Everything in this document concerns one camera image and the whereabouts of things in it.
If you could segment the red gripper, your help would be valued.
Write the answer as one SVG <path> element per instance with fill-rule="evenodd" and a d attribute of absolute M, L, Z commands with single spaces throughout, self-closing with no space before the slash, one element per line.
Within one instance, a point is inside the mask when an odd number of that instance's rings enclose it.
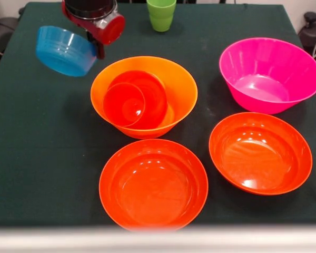
<path fill-rule="evenodd" d="M 71 22 L 87 31 L 87 39 L 100 60 L 105 58 L 104 45 L 117 40 L 125 27 L 117 2 L 62 2 L 62 11 Z"/>

